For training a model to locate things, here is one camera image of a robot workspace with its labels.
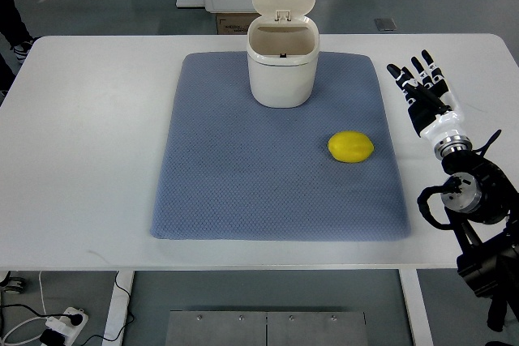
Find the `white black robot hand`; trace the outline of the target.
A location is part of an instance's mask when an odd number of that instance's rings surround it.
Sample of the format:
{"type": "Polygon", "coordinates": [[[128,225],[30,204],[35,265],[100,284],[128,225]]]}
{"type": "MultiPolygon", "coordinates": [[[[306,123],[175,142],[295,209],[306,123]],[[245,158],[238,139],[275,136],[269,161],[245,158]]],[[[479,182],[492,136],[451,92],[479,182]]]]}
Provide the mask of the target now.
{"type": "Polygon", "coordinates": [[[423,50],[421,56],[411,58],[416,74],[406,67],[387,65],[405,97],[416,134],[431,144],[439,160],[453,152],[470,151],[473,146],[462,129],[464,114],[457,98],[428,51],[423,50]]]}

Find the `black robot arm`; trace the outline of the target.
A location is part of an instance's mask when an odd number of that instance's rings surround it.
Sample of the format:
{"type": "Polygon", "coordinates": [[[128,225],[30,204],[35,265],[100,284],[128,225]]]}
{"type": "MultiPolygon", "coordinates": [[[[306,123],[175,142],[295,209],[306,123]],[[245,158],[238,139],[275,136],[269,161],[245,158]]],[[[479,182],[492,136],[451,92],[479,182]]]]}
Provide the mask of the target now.
{"type": "Polygon", "coordinates": [[[473,149],[464,135],[440,140],[435,154],[448,179],[417,204],[430,225],[455,234],[457,273],[476,297],[491,299],[487,326],[501,332],[507,312],[518,312],[518,192],[485,157],[488,148],[473,149]]]}

